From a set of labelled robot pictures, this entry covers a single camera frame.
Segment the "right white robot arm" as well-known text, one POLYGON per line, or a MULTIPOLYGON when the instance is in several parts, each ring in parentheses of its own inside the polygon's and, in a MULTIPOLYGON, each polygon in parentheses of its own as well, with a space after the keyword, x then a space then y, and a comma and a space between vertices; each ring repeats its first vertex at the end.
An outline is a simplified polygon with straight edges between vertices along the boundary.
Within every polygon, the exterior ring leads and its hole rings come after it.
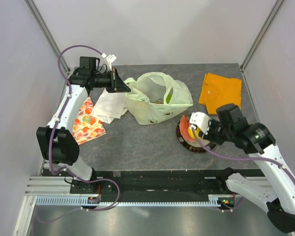
POLYGON ((272 191, 265 191, 238 172, 227 170, 228 176, 215 181, 216 190, 230 190, 248 199, 266 214, 270 222, 284 233, 295 232, 295 176, 285 162, 275 138, 261 124, 249 124, 235 104, 217 109, 219 120, 204 115, 202 137, 216 144, 231 142, 248 155, 245 161, 254 161, 260 168, 272 191))

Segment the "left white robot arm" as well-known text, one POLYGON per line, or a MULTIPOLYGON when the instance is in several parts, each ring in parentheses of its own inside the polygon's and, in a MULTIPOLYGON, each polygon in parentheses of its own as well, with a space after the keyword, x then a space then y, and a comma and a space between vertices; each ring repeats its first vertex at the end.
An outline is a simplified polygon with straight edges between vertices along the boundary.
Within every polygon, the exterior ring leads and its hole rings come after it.
POLYGON ((45 127, 36 131, 42 156, 49 162, 50 172, 58 175, 67 172, 73 177, 73 184, 81 184, 87 193, 94 193, 99 179, 93 168, 80 157, 80 148, 72 131, 78 111, 90 92, 105 88, 108 93, 125 93, 131 89, 123 82, 110 62, 107 69, 99 70, 100 59, 80 57, 80 65, 72 75, 65 77, 66 90, 55 116, 45 127))

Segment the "orange red fake fruit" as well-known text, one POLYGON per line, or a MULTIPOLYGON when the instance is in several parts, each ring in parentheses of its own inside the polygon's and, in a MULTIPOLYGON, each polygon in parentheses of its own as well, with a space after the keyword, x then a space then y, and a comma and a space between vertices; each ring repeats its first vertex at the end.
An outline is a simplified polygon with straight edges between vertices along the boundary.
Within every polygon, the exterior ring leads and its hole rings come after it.
POLYGON ((187 119, 187 116, 183 115, 179 121, 179 131, 185 141, 192 143, 190 141, 190 137, 188 135, 188 128, 189 127, 190 127, 190 125, 189 125, 189 121, 187 119))

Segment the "yellow fake fruit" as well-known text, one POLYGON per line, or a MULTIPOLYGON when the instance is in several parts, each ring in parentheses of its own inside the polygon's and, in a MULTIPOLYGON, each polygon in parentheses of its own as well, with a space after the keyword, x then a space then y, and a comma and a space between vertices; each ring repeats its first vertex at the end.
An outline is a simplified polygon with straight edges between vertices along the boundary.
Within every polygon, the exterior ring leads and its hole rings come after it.
POLYGON ((188 135, 190 137, 190 141, 195 142, 195 140, 196 140, 195 137, 197 137, 198 139, 200 138, 201 129, 197 127, 195 130, 193 130, 192 127, 189 127, 188 128, 188 135))

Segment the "green fake fruit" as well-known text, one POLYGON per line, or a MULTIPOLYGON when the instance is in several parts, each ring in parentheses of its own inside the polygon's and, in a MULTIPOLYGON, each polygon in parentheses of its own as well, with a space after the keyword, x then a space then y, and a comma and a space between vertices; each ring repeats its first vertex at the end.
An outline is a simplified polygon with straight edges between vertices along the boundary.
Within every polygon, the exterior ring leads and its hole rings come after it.
POLYGON ((169 104, 170 103, 170 101, 171 101, 171 99, 172 99, 172 94, 168 94, 167 96, 166 96, 166 98, 164 98, 164 104, 169 104))

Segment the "light green plastic bag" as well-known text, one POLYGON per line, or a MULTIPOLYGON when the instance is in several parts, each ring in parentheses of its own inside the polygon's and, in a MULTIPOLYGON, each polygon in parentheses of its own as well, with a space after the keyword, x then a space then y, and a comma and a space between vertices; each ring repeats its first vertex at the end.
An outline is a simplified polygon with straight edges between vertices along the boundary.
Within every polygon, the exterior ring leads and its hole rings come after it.
POLYGON ((150 72, 138 79, 124 81, 131 91, 126 93, 127 107, 140 125, 152 125, 169 120, 193 106, 187 85, 162 72, 150 72), (172 94, 169 104, 154 104, 154 101, 172 94))

